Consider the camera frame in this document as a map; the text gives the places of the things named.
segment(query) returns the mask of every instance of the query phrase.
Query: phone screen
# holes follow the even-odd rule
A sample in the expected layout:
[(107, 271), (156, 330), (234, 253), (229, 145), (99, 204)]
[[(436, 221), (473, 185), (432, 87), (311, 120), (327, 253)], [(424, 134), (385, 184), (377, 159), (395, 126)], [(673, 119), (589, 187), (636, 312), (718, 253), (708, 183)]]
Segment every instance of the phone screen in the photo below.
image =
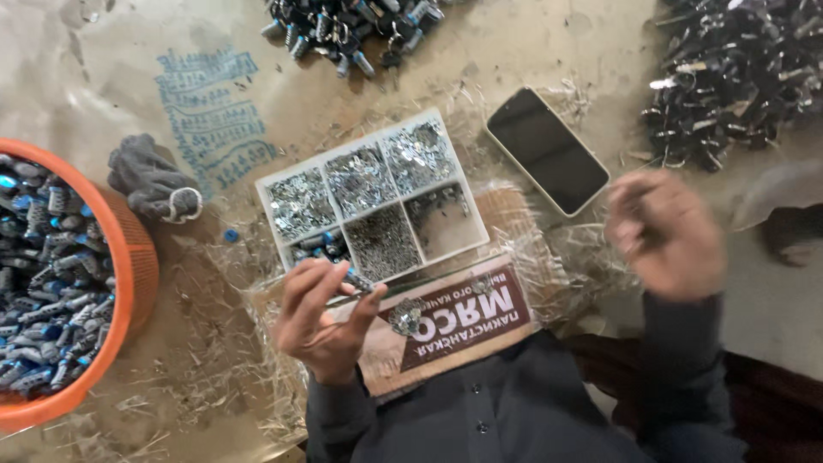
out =
[(576, 213), (609, 180), (592, 153), (531, 89), (520, 89), (497, 110), (488, 129), (564, 213)]

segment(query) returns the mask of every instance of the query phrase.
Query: pile of metal parts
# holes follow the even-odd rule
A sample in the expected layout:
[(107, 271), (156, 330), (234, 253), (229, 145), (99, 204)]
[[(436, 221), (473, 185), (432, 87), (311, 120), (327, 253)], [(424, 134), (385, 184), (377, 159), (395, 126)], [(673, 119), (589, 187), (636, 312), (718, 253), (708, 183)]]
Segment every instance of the pile of metal parts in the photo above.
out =
[[(308, 257), (326, 258), (333, 263), (348, 260), (351, 262), (351, 252), (343, 238), (343, 231), (339, 228), (324, 231), (323, 233), (307, 238), (296, 246), (292, 247), (291, 254), (295, 262), (300, 262)], [(356, 274), (354, 268), (349, 268), (348, 273), (343, 277), (343, 281), (362, 292), (374, 291), (374, 283), (362, 275)]]
[(320, 169), (311, 169), (268, 187), (274, 224), (283, 238), (294, 240), (334, 223)]
[(437, 121), (404, 129), (384, 140), (388, 167), (400, 194), (449, 178), (456, 170), (445, 131)]
[(723, 167), (730, 139), (762, 149), (788, 119), (821, 111), (819, 0), (668, 0), (673, 38), (643, 111), (666, 167)]
[(436, 0), (270, 0), (266, 9), (273, 21), (260, 31), (264, 37), (284, 37), (295, 60), (313, 49), (337, 65), (340, 78), (349, 75), (352, 62), (374, 77), (360, 49), (367, 36), (388, 37), (380, 65), (397, 70), (402, 56), (443, 19)]
[(343, 260), (351, 260), (351, 252), (339, 228), (324, 231), (317, 236), (300, 241), (292, 246), (291, 255), (296, 263), (307, 257), (325, 257), (335, 264)]
[(335, 157), (326, 163), (326, 175), (346, 218), (397, 197), (383, 155), (374, 146)]
[(421, 264), (402, 206), (392, 204), (345, 225), (357, 270), (375, 281)]
[(439, 212), (443, 217), (448, 217), (444, 206), (447, 204), (460, 204), (460, 208), (464, 217), (468, 217), (469, 208), (466, 197), (463, 195), (463, 189), (460, 188), (459, 183), (449, 185), (443, 189), (430, 191), (421, 196), (408, 201), (406, 211), (409, 214), (411, 226), (420, 240), (420, 245), (424, 248), (429, 244), (429, 238), (423, 234), (423, 229), (429, 221), (432, 213)]
[(0, 208), (0, 394), (53, 394), (83, 374), (109, 332), (109, 247), (74, 189), (7, 154)]

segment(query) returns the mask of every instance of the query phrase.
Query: hand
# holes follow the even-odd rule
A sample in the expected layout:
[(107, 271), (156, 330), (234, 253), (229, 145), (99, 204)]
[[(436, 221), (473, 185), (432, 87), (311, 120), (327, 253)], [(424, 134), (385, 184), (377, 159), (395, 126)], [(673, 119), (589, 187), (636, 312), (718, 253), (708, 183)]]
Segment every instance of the hand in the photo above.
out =
[(354, 287), (343, 283), (346, 261), (306, 259), (286, 275), (286, 293), (280, 315), (272, 328), (277, 348), (303, 361), (324, 385), (343, 385), (355, 376), (365, 333), (380, 308), (386, 285), (374, 285), (351, 312), (349, 320), (335, 323), (326, 303), (336, 293), (351, 295)]
[(609, 202), (609, 241), (652, 294), (696, 302), (723, 288), (721, 231), (680, 180), (666, 171), (631, 173), (615, 182)]

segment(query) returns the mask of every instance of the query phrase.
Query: pile of keys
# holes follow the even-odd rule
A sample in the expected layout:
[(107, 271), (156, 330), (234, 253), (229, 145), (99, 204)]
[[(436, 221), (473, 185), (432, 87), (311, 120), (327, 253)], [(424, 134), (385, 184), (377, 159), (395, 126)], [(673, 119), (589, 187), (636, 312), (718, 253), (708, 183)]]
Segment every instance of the pile of keys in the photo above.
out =
[(730, 141), (763, 149), (784, 121), (823, 112), (823, 1), (667, 3), (667, 75), (641, 113), (663, 166), (719, 171)]
[(402, 56), (411, 54), (425, 34), (442, 19), (437, 0), (269, 0), (272, 23), (260, 31), (268, 39), (283, 37), (295, 60), (313, 49), (337, 65), (337, 76), (349, 75), (354, 62), (374, 77), (374, 67), (360, 46), (368, 35), (388, 37), (380, 65), (395, 88)]

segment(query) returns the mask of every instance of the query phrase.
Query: key ring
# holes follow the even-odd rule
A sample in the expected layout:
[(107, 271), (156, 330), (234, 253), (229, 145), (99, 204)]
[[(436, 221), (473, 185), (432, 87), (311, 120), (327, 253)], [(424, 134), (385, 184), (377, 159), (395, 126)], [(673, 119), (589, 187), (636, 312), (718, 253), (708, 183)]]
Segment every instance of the key ring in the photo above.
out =
[(392, 29), (394, 29), (394, 35), (392, 35), (392, 36), (388, 39), (388, 52), (389, 52), (389, 53), (394, 53), (394, 52), (392, 51), (392, 45), (394, 44), (394, 41), (395, 41), (395, 40), (397, 40), (397, 39), (402, 39), (402, 37), (403, 37), (403, 36), (402, 36), (402, 35), (400, 35), (400, 33), (398, 32), (398, 22), (397, 22), (397, 21), (392, 21)]

